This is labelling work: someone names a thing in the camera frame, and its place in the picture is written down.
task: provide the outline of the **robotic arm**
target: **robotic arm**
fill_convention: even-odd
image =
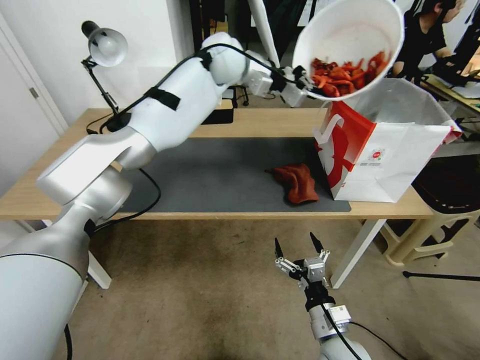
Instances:
[[[111,166],[147,164],[184,142],[215,109],[225,89],[242,82],[253,94],[275,91],[298,106],[312,84],[300,69],[265,67],[240,43],[217,33],[203,51],[174,68],[131,113],[128,126],[86,136],[37,179],[62,205],[54,224],[0,250],[0,354],[6,359],[50,359],[87,275],[90,236],[115,214],[132,185]]]
[[[310,237],[318,257],[293,262],[284,257],[280,243],[275,238],[275,266],[297,280],[298,287],[305,292],[305,309],[310,315],[311,331],[321,344],[320,360],[371,360],[362,345],[343,335],[352,318],[347,307],[336,305],[334,298],[329,295],[325,276],[330,251],[324,250],[313,233],[310,233]]]

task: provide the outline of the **paper bag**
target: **paper bag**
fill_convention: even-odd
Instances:
[[[397,202],[435,150],[461,134],[430,94],[402,79],[349,103],[333,102],[313,132],[335,200]]]

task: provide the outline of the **black shirt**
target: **black shirt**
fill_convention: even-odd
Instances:
[[[423,33],[420,27],[420,15],[412,17],[405,23],[405,40],[396,61],[403,62],[403,76],[413,76],[426,54],[431,54],[444,48],[445,36],[442,23],[435,24],[428,33]]]

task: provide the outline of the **black desk lamp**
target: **black desk lamp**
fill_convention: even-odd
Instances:
[[[108,119],[107,129],[111,132],[120,130],[130,121],[130,113],[119,116],[119,106],[114,98],[104,90],[94,75],[93,68],[97,65],[113,67],[120,64],[127,55],[128,44],[125,37],[118,31],[99,27],[93,21],[85,21],[81,25],[81,31],[88,38],[88,50],[90,55],[82,60],[82,65],[90,74],[93,82],[101,92],[108,106],[113,111],[113,116]]]

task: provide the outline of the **beige carpet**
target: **beige carpet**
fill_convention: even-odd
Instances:
[[[91,282],[70,320],[75,360],[317,359],[305,296],[274,266],[274,237],[291,260],[331,250],[329,272],[360,228],[355,221],[131,221],[97,234],[92,252],[112,276]],[[480,359],[480,284],[405,279],[372,244],[338,290],[354,321],[409,359]],[[411,271],[479,275],[480,230],[442,259]],[[350,325],[373,359],[398,359]],[[65,359],[65,342],[55,359]]]

